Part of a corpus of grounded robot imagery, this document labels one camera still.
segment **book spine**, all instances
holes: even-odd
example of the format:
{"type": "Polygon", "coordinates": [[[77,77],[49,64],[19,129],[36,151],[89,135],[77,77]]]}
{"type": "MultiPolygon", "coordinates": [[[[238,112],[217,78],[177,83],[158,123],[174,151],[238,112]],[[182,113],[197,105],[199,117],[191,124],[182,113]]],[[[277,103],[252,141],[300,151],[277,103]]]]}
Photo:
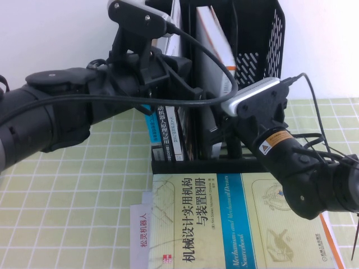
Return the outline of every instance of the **book spine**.
{"type": "Polygon", "coordinates": [[[156,111],[159,121],[160,134],[162,138],[164,158],[166,161],[172,161],[174,160],[174,153],[173,153],[173,146],[171,141],[171,134],[169,132],[168,118],[165,112],[165,108],[164,106],[159,105],[156,111]]]}
{"type": "Polygon", "coordinates": [[[169,131],[171,133],[174,156],[176,158],[176,161],[183,161],[183,152],[179,138],[180,134],[178,131],[178,123],[176,119],[176,114],[174,112],[174,106],[166,106],[166,113],[169,123],[169,131]]]}
{"type": "Polygon", "coordinates": [[[192,139],[192,122],[190,118],[190,109],[179,107],[177,109],[177,118],[179,122],[180,140],[182,142],[183,155],[188,158],[189,161],[194,159],[193,156],[193,139],[192,139]]]}
{"type": "MultiPolygon", "coordinates": [[[[149,105],[144,105],[145,108],[150,109],[149,105]]],[[[161,141],[161,134],[159,132],[159,124],[157,120],[156,112],[151,116],[146,115],[146,124],[151,140],[151,150],[155,161],[164,161],[164,152],[161,141]]]]}

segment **orange label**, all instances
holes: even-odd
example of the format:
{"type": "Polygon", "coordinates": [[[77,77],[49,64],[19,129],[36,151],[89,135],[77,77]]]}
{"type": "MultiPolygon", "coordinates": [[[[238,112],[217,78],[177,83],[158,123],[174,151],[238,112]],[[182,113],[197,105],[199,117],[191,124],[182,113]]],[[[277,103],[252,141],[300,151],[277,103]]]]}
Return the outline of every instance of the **orange label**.
{"type": "Polygon", "coordinates": [[[287,131],[279,131],[268,137],[266,141],[271,147],[274,147],[276,144],[289,138],[293,138],[290,133],[288,133],[287,131]]]}

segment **paper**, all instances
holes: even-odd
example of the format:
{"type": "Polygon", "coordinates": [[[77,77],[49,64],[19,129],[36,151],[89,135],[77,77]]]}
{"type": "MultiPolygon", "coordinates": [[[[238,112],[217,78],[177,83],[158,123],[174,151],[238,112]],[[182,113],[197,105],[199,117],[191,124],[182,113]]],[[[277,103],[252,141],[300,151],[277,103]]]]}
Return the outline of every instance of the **paper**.
{"type": "Polygon", "coordinates": [[[147,268],[151,205],[130,206],[130,268],[147,268]]]}
{"type": "Polygon", "coordinates": [[[152,204],[152,192],[142,192],[142,203],[152,204]]]}

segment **table surface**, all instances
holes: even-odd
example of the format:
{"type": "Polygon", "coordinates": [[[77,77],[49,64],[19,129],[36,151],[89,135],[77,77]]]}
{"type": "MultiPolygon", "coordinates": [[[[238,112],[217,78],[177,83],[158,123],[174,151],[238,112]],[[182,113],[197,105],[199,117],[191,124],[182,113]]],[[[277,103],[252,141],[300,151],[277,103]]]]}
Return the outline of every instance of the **table surface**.
{"type": "MultiPolygon", "coordinates": [[[[359,153],[359,98],[319,100],[330,145],[359,153]]],[[[312,101],[289,101],[293,133],[318,132],[312,101]]],[[[84,143],[38,153],[0,176],[0,268],[129,268],[131,204],[151,190],[144,116],[130,110],[92,126],[84,143]]],[[[329,213],[347,268],[357,217],[329,213]]]]}

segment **screw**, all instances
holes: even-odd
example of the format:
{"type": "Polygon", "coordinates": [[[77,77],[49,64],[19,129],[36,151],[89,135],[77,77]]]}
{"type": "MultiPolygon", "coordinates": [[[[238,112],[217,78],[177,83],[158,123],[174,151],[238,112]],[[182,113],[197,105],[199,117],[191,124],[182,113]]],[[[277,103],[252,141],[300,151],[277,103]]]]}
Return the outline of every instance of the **screw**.
{"type": "Polygon", "coordinates": [[[309,163],[309,157],[306,156],[306,155],[301,155],[301,156],[299,157],[299,161],[302,162],[302,163],[304,163],[304,164],[307,164],[307,163],[309,163]]]}

